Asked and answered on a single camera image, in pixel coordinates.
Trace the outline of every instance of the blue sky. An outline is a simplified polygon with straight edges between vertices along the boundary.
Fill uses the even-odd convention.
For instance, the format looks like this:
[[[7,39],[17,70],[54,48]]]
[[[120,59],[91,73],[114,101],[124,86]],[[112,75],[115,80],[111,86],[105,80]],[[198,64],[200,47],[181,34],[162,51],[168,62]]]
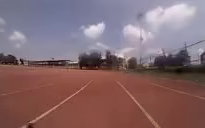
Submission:
[[[156,54],[204,38],[205,0],[0,0],[0,52],[28,59]]]

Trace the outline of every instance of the red running track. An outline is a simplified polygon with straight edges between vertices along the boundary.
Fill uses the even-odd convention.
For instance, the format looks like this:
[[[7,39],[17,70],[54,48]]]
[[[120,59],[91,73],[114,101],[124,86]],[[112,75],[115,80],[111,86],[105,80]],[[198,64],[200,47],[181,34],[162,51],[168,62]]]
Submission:
[[[205,128],[205,86],[98,70],[0,66],[0,128]]]

